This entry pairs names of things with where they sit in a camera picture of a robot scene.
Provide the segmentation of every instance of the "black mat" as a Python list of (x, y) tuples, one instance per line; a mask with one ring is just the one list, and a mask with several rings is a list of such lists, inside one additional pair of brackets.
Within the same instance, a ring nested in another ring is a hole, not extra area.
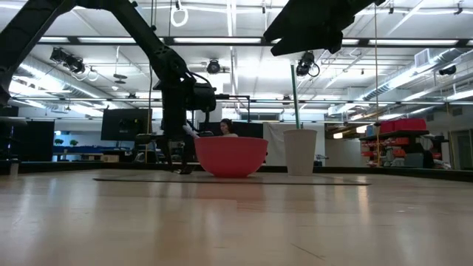
[(288, 177), (286, 175), (255, 175), (245, 179), (216, 178), (210, 175), (139, 174), (132, 176), (97, 177), (96, 181), (157, 182), (157, 183), (210, 183), (210, 184), (263, 184), (263, 185), (371, 185), (341, 177)]

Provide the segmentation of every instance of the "red bin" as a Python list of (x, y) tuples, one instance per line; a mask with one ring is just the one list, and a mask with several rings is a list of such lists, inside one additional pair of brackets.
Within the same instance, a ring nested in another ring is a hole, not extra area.
[(421, 131), (427, 130), (427, 124), (424, 119), (418, 118), (406, 118), (393, 121), (394, 131)]

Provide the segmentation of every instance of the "spotlight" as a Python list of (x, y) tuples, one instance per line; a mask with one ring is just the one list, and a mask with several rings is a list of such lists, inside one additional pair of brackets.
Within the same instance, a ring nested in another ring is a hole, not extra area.
[(127, 98), (127, 99), (137, 99), (136, 93), (131, 93), (131, 92), (130, 92), (129, 95), (126, 96), (126, 98)]
[(289, 95), (284, 95), (282, 97), (282, 100), (290, 100), (290, 96)]
[(54, 48), (50, 59), (57, 64), (63, 64), (64, 67), (67, 67), (70, 72), (75, 74), (83, 74), (86, 71), (86, 66), (83, 63), (82, 58), (70, 55), (69, 53), (64, 52), (62, 48)]
[(217, 74), (218, 72), (220, 72), (219, 61), (217, 59), (210, 60), (210, 63), (208, 63), (208, 66), (207, 66), (207, 73)]
[[(299, 77), (304, 77), (306, 75), (310, 75), (311, 77), (318, 76), (320, 74), (320, 69), (319, 69), (319, 66), (317, 66), (316, 64), (315, 59), (316, 58), (314, 57), (312, 51), (305, 52), (301, 60), (299, 60), (299, 63), (297, 64), (297, 68), (296, 68), (297, 76)], [(317, 75), (311, 75), (309, 73), (313, 67), (316, 67), (319, 70)]]
[(440, 75), (453, 75), (457, 72), (457, 67), (456, 66), (451, 66), (447, 67), (445, 69), (441, 69), (438, 71), (438, 74)]

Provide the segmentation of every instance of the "fluorescent light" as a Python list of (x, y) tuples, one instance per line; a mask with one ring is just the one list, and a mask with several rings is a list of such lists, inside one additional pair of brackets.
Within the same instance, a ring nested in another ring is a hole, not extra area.
[(450, 95), (449, 97), (447, 97), (447, 100), (460, 100), (460, 99), (468, 98), (471, 96), (473, 96), (473, 89), (469, 91), (459, 92), (459, 93)]
[[(458, 40), (378, 40), (378, 45), (455, 45)], [(369, 45), (375, 45), (375, 40), (370, 40)]]
[(451, 102), (450, 105), (473, 105), (473, 102)]
[(429, 109), (431, 109), (431, 108), (432, 108), (432, 107), (422, 108), (422, 109), (416, 110), (416, 111), (414, 111), (414, 112), (411, 112), (410, 114), (411, 114), (411, 115), (420, 114), (421, 112), (425, 112), (425, 111), (427, 111), (427, 110), (429, 110)]
[(70, 109), (78, 113), (85, 114), (85, 115), (90, 115), (90, 116), (95, 116), (95, 117), (103, 116), (103, 112), (100, 112), (100, 111), (97, 111), (95, 109), (85, 107), (85, 106), (74, 105), (74, 106), (70, 106)]
[(14, 4), (0, 4), (0, 8), (20, 10), (22, 6), (14, 5)]
[(41, 37), (41, 39), (39, 40), (40, 42), (46, 42), (46, 43), (57, 43), (57, 42), (60, 42), (60, 43), (68, 43), (69, 42), (69, 39), (67, 39), (67, 37)]
[(343, 39), (341, 41), (342, 45), (356, 45), (360, 42), (360, 40), (357, 39)]
[(38, 107), (38, 108), (42, 108), (42, 109), (46, 108), (44, 105), (42, 105), (39, 102), (36, 102), (34, 100), (26, 100), (25, 102), (26, 102), (27, 105), (30, 105), (30, 106), (33, 106), (33, 107)]
[(356, 128), (356, 133), (363, 134), (367, 131), (368, 126), (360, 126)]
[(415, 94), (413, 94), (413, 95), (410, 95), (409, 97), (404, 98), (402, 101), (409, 101), (409, 100), (418, 99), (418, 98), (420, 98), (420, 97), (422, 97), (422, 96), (424, 96), (424, 95), (427, 95), (427, 94), (429, 94), (429, 93), (428, 93), (428, 92), (425, 92), (425, 91), (423, 91), (423, 92), (418, 92), (418, 93), (415, 93)]
[(174, 42), (192, 43), (192, 44), (258, 44), (261, 42), (260, 38), (174, 38)]
[(390, 120), (394, 119), (400, 116), (403, 116), (404, 114), (389, 114), (389, 115), (382, 115), (379, 117), (379, 120)]
[(90, 44), (90, 43), (127, 43), (134, 44), (135, 40), (132, 37), (81, 37), (78, 38), (81, 43)]
[(335, 140), (342, 139), (342, 138), (343, 138), (343, 133), (334, 134), (334, 135), (333, 135), (333, 138), (334, 138)]
[(412, 102), (412, 101), (409, 101), (409, 102), (402, 103), (402, 104), (406, 104), (406, 105), (443, 105), (444, 103), (442, 103), (442, 102)]

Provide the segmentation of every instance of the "woman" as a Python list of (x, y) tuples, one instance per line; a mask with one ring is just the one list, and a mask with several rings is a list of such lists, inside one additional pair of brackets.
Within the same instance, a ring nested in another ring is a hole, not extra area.
[(234, 133), (233, 123), (230, 119), (226, 118), (220, 121), (220, 131), (222, 131), (223, 137), (238, 137), (238, 135)]

